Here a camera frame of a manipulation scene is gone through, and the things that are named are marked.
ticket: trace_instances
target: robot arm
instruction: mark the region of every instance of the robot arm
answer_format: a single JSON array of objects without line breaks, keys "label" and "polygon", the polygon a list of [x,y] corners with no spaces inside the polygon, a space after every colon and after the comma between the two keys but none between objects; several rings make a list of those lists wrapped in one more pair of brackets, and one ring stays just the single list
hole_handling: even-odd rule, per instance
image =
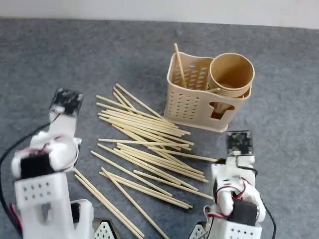
[{"label": "robot arm", "polygon": [[261,200],[260,194],[257,189],[250,184],[244,175],[242,169],[227,168],[228,161],[233,160],[228,158],[224,168],[219,168],[215,173],[215,191],[214,197],[216,204],[220,207],[221,213],[225,216],[230,216],[234,209],[234,199],[250,202],[257,207],[257,222],[262,222],[266,216],[266,209]]},{"label": "robot arm", "polygon": [[59,89],[50,106],[51,124],[48,132],[41,131],[33,136],[30,146],[17,151],[11,163],[11,171],[16,179],[24,178],[21,161],[35,156],[48,155],[51,172],[66,172],[73,168],[78,159],[81,139],[75,138],[77,114],[83,95],[69,90]]},{"label": "robot arm", "polygon": [[198,223],[190,239],[260,239],[266,208],[255,188],[257,171],[249,131],[227,133],[226,159],[212,164],[215,204],[205,206],[207,222]]}]

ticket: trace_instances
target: white plastic bracket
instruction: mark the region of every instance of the white plastic bracket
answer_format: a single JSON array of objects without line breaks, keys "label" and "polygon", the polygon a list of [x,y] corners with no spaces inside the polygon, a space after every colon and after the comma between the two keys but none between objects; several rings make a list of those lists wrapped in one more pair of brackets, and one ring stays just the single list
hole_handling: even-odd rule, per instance
[{"label": "white plastic bracket", "polygon": [[94,239],[115,239],[108,222],[102,222],[94,234]]},{"label": "white plastic bracket", "polygon": [[196,225],[188,239],[207,239],[208,232],[205,231],[202,225]]}]

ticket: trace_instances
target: red wire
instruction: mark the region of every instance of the red wire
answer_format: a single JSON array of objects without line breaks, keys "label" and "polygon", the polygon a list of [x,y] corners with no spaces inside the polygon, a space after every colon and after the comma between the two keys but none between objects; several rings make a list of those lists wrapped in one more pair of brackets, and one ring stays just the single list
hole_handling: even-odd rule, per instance
[{"label": "red wire", "polygon": [[20,230],[22,231],[22,222],[21,222],[20,217],[17,215],[17,213],[16,213],[16,211],[15,211],[15,208],[14,208],[13,203],[10,203],[10,204],[9,204],[9,207],[10,207],[10,211],[12,212],[12,214],[14,215],[15,219],[16,219],[17,222],[18,222],[18,226],[19,226]]},{"label": "red wire", "polygon": [[216,218],[223,218],[223,219],[227,218],[225,215],[220,215],[220,214],[215,214],[215,213],[207,213],[207,215],[209,217],[216,217]]}]

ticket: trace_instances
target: beige cup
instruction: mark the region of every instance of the beige cup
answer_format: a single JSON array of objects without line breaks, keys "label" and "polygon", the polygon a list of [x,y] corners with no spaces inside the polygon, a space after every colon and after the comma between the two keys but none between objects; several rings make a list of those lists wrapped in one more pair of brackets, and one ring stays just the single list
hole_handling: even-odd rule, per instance
[{"label": "beige cup", "polygon": [[208,74],[210,89],[220,88],[216,94],[241,97],[250,88],[255,76],[253,64],[244,56],[224,53],[211,62]]}]

